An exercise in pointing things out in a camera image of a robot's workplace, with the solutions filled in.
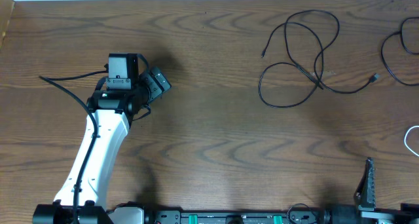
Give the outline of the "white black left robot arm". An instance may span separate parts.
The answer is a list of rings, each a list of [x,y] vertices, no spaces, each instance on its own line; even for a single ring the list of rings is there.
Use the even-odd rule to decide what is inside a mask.
[[[33,223],[154,223],[152,210],[133,202],[107,210],[107,190],[118,150],[138,114],[151,114],[150,104],[171,84],[142,54],[111,53],[104,75],[87,102],[86,129],[72,169],[52,204],[36,207]]]

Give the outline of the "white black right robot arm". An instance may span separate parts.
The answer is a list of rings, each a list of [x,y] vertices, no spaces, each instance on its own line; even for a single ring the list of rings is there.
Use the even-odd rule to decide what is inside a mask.
[[[401,203],[400,209],[376,207],[374,160],[365,161],[363,176],[354,192],[354,205],[333,205],[324,213],[324,223],[331,224],[413,224],[418,223],[418,205]]]

